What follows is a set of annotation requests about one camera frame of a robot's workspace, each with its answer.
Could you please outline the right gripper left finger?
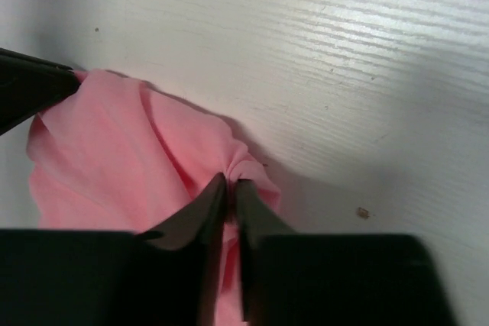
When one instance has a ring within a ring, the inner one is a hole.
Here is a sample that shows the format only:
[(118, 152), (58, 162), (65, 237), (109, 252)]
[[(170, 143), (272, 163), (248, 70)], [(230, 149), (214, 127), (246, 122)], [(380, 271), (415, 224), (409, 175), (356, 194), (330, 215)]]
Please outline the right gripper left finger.
[(138, 235), (141, 318), (151, 325), (212, 325), (219, 290), (227, 182), (216, 174), (167, 220)]

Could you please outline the pink t shirt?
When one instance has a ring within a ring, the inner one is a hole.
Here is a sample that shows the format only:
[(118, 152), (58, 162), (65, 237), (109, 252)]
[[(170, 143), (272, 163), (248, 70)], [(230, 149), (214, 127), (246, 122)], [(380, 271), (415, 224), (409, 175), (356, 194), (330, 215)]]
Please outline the pink t shirt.
[(221, 119), (104, 70), (41, 112), (27, 153), (49, 229), (144, 231), (189, 204), (217, 173), (252, 180), (271, 208), (280, 190)]

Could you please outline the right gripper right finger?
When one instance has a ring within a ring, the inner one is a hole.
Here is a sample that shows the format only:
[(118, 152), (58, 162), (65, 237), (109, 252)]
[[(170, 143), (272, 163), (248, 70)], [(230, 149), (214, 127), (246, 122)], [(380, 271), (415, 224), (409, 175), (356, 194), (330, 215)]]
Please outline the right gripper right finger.
[(250, 179), (237, 181), (235, 209), (240, 250), (242, 317), (244, 321), (250, 322), (252, 303), (256, 299), (256, 254), (260, 242), (269, 236), (296, 232), (261, 199), (257, 186)]

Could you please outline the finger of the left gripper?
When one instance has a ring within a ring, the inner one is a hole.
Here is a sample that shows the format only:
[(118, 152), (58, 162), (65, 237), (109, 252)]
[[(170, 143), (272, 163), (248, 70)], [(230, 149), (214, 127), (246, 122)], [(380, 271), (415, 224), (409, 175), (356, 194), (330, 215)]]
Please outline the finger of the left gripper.
[(63, 101), (79, 89), (74, 70), (1, 49), (1, 133)]

